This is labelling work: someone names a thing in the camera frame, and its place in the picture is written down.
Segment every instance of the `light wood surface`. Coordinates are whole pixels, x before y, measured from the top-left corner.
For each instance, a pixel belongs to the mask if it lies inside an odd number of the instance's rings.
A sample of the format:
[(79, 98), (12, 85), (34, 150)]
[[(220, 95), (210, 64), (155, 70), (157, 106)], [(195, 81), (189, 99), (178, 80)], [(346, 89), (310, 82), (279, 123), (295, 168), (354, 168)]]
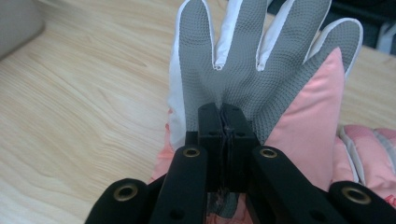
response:
[[(82, 223), (114, 181), (149, 179), (181, 3), (36, 1), (46, 30), (0, 62), (0, 223)], [(395, 86), (396, 58), (362, 49), (340, 124), (396, 128)]]

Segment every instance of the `hole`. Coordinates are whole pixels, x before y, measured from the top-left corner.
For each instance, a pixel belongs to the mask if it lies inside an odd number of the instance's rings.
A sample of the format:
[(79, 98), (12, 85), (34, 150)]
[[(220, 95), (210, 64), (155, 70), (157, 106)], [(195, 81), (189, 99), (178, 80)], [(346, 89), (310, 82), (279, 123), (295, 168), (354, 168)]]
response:
[(266, 157), (266, 158), (275, 158), (277, 157), (277, 153), (272, 150), (271, 148), (264, 148), (262, 150), (260, 150), (260, 154), (262, 154), (262, 156)]
[(197, 157), (201, 152), (196, 148), (186, 148), (183, 150), (183, 155), (185, 157)]
[(173, 209), (169, 215), (172, 219), (181, 220), (184, 217), (184, 211), (182, 209)]
[(137, 194), (137, 186), (135, 184), (125, 184), (118, 187), (114, 191), (114, 199), (119, 202), (131, 200)]
[(327, 218), (323, 215), (323, 213), (319, 212), (318, 210), (311, 210), (309, 211), (309, 215), (319, 222), (327, 222)]
[(371, 202), (370, 196), (368, 196), (366, 193), (359, 189), (354, 189), (352, 187), (343, 187), (341, 191), (347, 199), (354, 203), (369, 204)]

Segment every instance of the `black metal arm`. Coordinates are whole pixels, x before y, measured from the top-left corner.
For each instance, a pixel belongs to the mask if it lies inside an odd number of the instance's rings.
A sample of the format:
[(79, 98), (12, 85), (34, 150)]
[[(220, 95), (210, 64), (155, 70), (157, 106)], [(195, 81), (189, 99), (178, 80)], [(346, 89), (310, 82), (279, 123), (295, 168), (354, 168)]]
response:
[(198, 114), (198, 132), (187, 133), (167, 175), (115, 182), (86, 223), (202, 224), (207, 193), (219, 190), (246, 193), (254, 223), (396, 223), (396, 211), (359, 184), (317, 189), (282, 151), (261, 146), (238, 107), (203, 105)]

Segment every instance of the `round metal ring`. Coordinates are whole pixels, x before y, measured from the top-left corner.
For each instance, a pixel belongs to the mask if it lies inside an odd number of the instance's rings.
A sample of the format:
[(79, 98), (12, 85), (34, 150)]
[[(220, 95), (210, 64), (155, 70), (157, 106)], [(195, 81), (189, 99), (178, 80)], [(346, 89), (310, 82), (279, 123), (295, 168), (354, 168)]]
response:
[(114, 191), (114, 199), (119, 202), (126, 202), (136, 196), (138, 188), (135, 184), (124, 184)]
[(193, 147), (189, 147), (183, 150), (183, 155), (185, 157), (197, 157), (199, 156), (199, 154), (201, 154), (201, 152)]
[(352, 187), (343, 187), (341, 189), (344, 196), (348, 198), (350, 201), (359, 204), (369, 204), (371, 203), (372, 199), (366, 193), (359, 189), (354, 189)]
[(260, 154), (270, 159), (277, 157), (277, 152), (275, 152), (271, 148), (263, 148), (262, 150), (260, 150)]

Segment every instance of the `glove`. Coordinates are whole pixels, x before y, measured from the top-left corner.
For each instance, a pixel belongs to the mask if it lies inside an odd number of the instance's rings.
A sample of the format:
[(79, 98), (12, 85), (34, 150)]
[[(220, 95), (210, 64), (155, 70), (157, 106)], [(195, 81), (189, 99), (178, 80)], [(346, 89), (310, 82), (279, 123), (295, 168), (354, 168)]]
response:
[(359, 182), (396, 208), (396, 130), (347, 125), (340, 137), (332, 182)]
[(263, 144), (283, 150), (311, 183), (327, 189), (344, 81), (361, 47), (361, 25), (352, 19), (330, 24), (313, 44), (330, 4), (289, 0), (264, 32), (266, 1), (231, 0), (215, 46), (207, 3), (183, 3), (165, 147), (153, 178), (166, 173), (186, 131), (197, 130), (198, 107), (214, 102), (241, 108)]

